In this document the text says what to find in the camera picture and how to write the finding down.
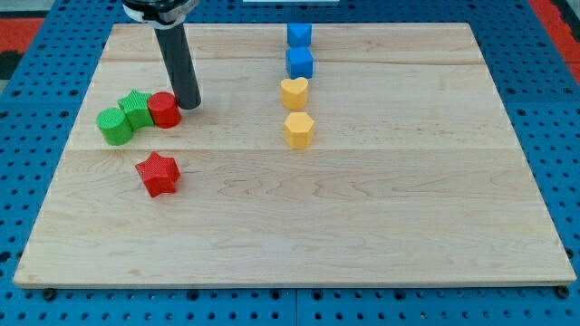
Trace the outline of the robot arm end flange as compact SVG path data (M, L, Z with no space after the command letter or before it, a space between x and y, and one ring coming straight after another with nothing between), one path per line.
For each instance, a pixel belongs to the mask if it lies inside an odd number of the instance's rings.
M199 6L200 0L122 0L126 15L138 23L150 24L154 29L171 29L185 21Z

